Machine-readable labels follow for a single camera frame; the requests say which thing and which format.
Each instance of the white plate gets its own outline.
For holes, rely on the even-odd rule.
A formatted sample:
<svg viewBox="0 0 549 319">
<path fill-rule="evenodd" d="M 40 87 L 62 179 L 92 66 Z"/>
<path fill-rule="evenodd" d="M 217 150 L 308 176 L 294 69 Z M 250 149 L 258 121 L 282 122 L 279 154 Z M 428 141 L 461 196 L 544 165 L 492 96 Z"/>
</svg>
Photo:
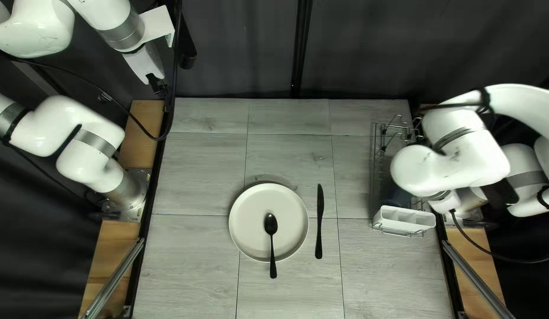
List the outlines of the white plate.
<svg viewBox="0 0 549 319">
<path fill-rule="evenodd" d="M 308 213 L 300 197 L 279 184 L 264 183 L 244 191 L 229 213 L 231 239 L 243 254 L 261 262 L 271 261 L 271 236 L 265 216 L 278 222 L 273 236 L 274 256 L 281 261 L 295 253 L 308 233 Z"/>
</svg>

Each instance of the white utensil holder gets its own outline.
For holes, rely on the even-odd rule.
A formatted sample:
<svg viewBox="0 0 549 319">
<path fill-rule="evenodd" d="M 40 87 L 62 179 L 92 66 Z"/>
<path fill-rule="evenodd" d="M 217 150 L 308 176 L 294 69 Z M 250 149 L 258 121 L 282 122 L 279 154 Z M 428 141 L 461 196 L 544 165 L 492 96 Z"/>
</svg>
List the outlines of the white utensil holder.
<svg viewBox="0 0 549 319">
<path fill-rule="evenodd" d="M 422 237 L 435 226 L 436 217 L 432 213 L 386 205 L 381 206 L 372 223 L 375 230 L 403 237 Z"/>
</svg>

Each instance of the metal wire rack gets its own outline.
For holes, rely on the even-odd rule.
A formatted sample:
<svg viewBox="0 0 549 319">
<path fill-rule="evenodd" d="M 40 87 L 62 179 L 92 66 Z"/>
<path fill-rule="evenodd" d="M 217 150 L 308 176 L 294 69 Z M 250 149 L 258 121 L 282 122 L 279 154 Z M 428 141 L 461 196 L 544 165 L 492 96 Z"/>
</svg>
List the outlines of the metal wire rack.
<svg viewBox="0 0 549 319">
<path fill-rule="evenodd" d="M 405 146 L 415 143 L 423 139 L 418 126 L 422 118 L 415 118 L 411 121 L 403 121 L 400 114 L 396 114 L 387 123 L 375 123 L 374 141 L 373 141 L 373 170 L 372 170 L 372 185 L 371 185 L 371 205 L 370 216 L 373 218 L 384 205 L 384 200 L 388 198 L 391 190 L 397 188 L 391 177 L 391 161 L 393 156 Z M 403 207 L 417 209 L 419 211 L 430 212 L 430 207 L 425 200 L 418 197 L 411 197 Z M 405 230 L 385 228 L 377 222 L 372 224 L 372 229 L 381 231 L 387 235 L 395 235 L 402 237 L 423 237 L 426 230 L 418 230 L 416 232 L 407 232 Z"/>
</svg>

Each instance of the robotic arm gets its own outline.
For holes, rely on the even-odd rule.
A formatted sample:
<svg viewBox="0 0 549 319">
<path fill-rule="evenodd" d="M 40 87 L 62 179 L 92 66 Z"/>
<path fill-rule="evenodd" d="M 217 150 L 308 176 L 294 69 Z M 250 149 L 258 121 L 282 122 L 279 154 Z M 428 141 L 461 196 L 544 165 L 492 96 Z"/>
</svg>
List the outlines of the robotic arm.
<svg viewBox="0 0 549 319">
<path fill-rule="evenodd" d="M 495 142 L 476 113 L 480 92 L 471 91 L 439 106 L 478 106 L 440 108 L 426 114 L 422 127 L 433 147 L 413 145 L 398 152 L 391 163 L 392 178 L 401 188 L 427 199 L 436 211 L 447 213 L 462 205 L 455 189 L 522 174 L 515 178 L 523 179 L 515 188 L 534 185 L 537 190 L 517 191 L 519 202 L 509 211 L 517 216 L 549 211 L 549 188 L 537 198 L 546 179 L 532 173 L 540 167 L 549 181 L 549 90 L 522 84 L 498 84 L 486 90 L 496 113 L 520 120 L 541 134 L 535 143 L 536 158 L 529 157 L 528 149 L 502 149 Z"/>
<path fill-rule="evenodd" d="M 61 95 L 28 111 L 0 93 L 0 139 L 31 154 L 52 155 L 78 126 L 80 130 L 58 157 L 58 171 L 101 193 L 120 211 L 139 209 L 146 183 L 112 158 L 125 137 L 121 127 Z"/>
<path fill-rule="evenodd" d="M 105 42 L 122 53 L 138 78 L 164 78 L 160 56 L 150 41 L 165 36 L 172 46 L 174 26 L 165 6 L 136 13 L 129 0 L 15 0 L 12 15 L 0 2 L 0 49 L 35 58 L 64 50 L 74 30 L 74 12 Z"/>
</svg>

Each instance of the wood-grain tile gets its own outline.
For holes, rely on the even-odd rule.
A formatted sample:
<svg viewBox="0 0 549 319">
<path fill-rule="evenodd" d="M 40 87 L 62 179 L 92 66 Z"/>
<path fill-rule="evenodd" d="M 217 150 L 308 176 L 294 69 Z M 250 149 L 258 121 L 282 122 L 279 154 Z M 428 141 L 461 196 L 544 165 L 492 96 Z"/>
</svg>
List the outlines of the wood-grain tile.
<svg viewBox="0 0 549 319">
<path fill-rule="evenodd" d="M 370 217 L 372 142 L 371 136 L 332 136 L 337 217 Z"/>
<path fill-rule="evenodd" d="M 252 100 L 249 133 L 330 135 L 328 100 Z"/>
<path fill-rule="evenodd" d="M 247 133 L 249 101 L 177 98 L 172 132 Z"/>
<path fill-rule="evenodd" d="M 149 233 L 135 318 L 235 318 L 239 250 L 227 217 L 154 215 Z"/>
<path fill-rule="evenodd" d="M 309 219 L 306 240 L 277 262 L 276 279 L 268 263 L 241 254 L 237 319 L 343 318 L 337 220 L 322 223 L 322 259 L 314 257 L 316 229 L 316 219 Z"/>
<path fill-rule="evenodd" d="M 406 100 L 329 100 L 329 111 L 333 135 L 371 136 L 373 123 L 389 123 L 395 114 L 412 119 Z"/>
<path fill-rule="evenodd" d="M 242 191 L 246 144 L 246 134 L 170 134 L 153 213 L 228 215 Z"/>
<path fill-rule="evenodd" d="M 294 190 L 316 217 L 317 185 L 324 189 L 324 218 L 336 217 L 331 136 L 249 134 L 245 186 L 269 180 Z"/>
<path fill-rule="evenodd" d="M 346 319 L 452 318 L 434 230 L 384 235 L 368 219 L 338 219 Z"/>
</svg>

